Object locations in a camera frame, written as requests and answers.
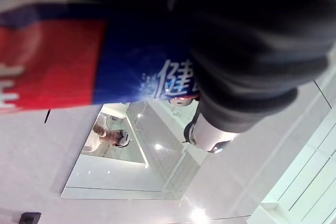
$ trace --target light fixture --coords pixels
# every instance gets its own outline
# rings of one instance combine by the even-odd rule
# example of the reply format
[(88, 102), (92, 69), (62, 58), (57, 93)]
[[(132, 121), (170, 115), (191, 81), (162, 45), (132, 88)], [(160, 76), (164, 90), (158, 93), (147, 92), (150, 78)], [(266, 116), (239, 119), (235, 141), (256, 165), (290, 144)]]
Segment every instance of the light fixture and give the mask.
[(221, 152), (222, 150), (223, 150), (223, 148), (217, 149), (217, 150), (215, 150), (215, 153), (219, 153), (219, 152)]
[(161, 144), (156, 144), (156, 145), (155, 145), (155, 149), (156, 149), (156, 150), (160, 150), (160, 149), (162, 149), (162, 145), (161, 145)]
[(208, 223), (208, 221), (209, 221), (209, 217), (207, 215), (205, 215), (204, 209), (201, 209), (201, 208), (195, 208), (191, 212), (190, 218), (196, 224), (205, 224), (205, 223)]

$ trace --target white tile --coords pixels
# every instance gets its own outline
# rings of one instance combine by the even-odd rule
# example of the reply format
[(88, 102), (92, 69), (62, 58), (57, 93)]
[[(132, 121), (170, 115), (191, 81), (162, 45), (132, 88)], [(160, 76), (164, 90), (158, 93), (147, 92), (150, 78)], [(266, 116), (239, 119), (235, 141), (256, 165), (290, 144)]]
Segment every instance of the white tile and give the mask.
[(336, 104), (336, 89), (334, 88), (336, 82), (336, 46), (334, 46), (328, 55), (328, 58), (328, 69), (322, 74), (322, 76), (316, 79), (316, 83), (323, 91), (331, 106), (334, 107)]
[(320, 153), (314, 153), (308, 161), (306, 167), (293, 181), (288, 190), (280, 198), (279, 203), (287, 210), (290, 210), (296, 201), (308, 188), (312, 180), (318, 175), (323, 166), (327, 163), (328, 158)]
[(328, 223), (328, 217), (333, 217), (336, 206), (336, 181), (328, 188), (311, 211), (305, 216), (302, 224)]
[(314, 204), (318, 202), (320, 197), (322, 197), (330, 185), (336, 180), (335, 171), (336, 161), (330, 159), (290, 210), (290, 215), (293, 220), (301, 222), (305, 215), (309, 213), (314, 207)]

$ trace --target red and blue banner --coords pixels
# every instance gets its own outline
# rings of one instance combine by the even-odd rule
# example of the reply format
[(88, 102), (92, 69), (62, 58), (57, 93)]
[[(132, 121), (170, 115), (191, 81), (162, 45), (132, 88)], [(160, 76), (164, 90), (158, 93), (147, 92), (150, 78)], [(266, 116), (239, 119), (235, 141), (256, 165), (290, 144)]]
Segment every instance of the red and blue banner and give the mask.
[(188, 29), (96, 4), (0, 14), (0, 108), (34, 110), (198, 93)]

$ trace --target chinese character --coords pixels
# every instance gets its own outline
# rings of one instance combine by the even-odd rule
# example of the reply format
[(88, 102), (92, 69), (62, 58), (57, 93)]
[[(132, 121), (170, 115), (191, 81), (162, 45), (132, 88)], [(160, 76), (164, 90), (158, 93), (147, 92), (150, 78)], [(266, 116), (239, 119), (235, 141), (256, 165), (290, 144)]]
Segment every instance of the chinese character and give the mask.
[[(24, 68), (22, 66), (7, 67), (0, 63), (0, 77), (13, 77), (21, 74)], [(1, 80), (0, 81), (0, 108), (10, 109), (15, 108), (15, 104), (6, 103), (6, 101), (13, 101), (19, 98), (17, 93), (5, 93), (5, 88), (11, 88), (15, 84), (12, 80)]]
[(162, 70), (157, 75), (160, 78), (160, 82), (156, 98), (159, 98), (162, 93), (179, 96), (187, 94), (187, 88), (189, 88), (192, 81), (194, 70), (190, 60), (181, 63), (166, 60)]

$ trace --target mirror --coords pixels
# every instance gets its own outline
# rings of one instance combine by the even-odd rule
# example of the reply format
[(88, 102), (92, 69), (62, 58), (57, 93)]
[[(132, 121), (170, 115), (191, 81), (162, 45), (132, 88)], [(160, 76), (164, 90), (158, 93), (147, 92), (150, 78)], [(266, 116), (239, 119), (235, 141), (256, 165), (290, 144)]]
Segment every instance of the mirror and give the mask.
[(183, 143), (197, 103), (103, 105), (62, 198), (181, 198), (208, 155)]

